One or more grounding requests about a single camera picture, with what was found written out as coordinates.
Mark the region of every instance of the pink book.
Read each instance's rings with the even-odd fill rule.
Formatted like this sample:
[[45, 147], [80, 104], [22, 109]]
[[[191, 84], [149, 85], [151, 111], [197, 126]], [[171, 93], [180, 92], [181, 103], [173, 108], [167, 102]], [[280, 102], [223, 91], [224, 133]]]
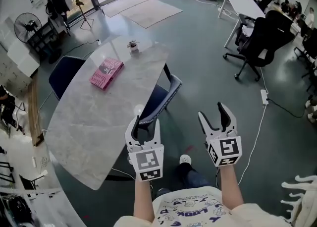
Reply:
[[106, 89], [109, 83], [122, 69], [123, 63], [113, 58], [106, 58], [89, 81], [101, 89]]

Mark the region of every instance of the blue chair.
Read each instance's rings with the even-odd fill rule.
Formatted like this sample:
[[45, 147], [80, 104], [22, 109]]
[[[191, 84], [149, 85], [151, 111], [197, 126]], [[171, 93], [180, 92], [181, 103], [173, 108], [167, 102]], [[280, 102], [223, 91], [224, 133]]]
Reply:
[[140, 127], [147, 128], [153, 121], [155, 121], [160, 113], [166, 109], [167, 105], [181, 86], [182, 81], [173, 74], [170, 75], [169, 91], [156, 85], [140, 116]]
[[58, 62], [49, 77], [49, 83], [58, 100], [61, 99], [71, 80], [84, 63], [84, 59], [72, 56], [64, 56]]

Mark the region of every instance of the red floor mark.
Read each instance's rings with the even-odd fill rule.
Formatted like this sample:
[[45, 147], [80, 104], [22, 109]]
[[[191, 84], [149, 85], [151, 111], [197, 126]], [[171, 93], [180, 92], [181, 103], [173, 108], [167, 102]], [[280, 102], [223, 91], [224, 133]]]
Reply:
[[194, 145], [189, 145], [189, 146], [187, 147], [187, 149], [185, 150], [185, 153], [190, 152], [190, 151], [193, 149], [193, 147], [194, 147]]

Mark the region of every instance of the wooden plank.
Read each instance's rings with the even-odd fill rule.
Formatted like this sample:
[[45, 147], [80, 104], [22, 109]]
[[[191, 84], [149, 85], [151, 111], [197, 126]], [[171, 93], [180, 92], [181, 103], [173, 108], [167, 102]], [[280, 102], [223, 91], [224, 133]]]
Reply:
[[41, 118], [38, 114], [38, 98], [37, 98], [37, 79], [38, 74], [36, 73], [33, 76], [33, 80], [28, 87], [28, 116], [30, 124], [30, 133], [32, 137], [33, 146], [38, 146], [43, 140], [41, 138], [42, 129], [41, 129]]

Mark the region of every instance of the floor mat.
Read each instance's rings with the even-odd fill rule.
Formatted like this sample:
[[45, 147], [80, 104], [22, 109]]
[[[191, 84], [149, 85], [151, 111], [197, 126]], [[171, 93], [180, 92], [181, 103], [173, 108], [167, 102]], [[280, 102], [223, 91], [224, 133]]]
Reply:
[[103, 11], [105, 12], [107, 16], [113, 17], [119, 14], [120, 12], [145, 1], [147, 0], [116, 0], [104, 6]]
[[153, 24], [179, 12], [182, 12], [182, 10], [159, 0], [148, 0], [131, 7], [120, 14], [128, 17], [144, 28], [149, 28]]

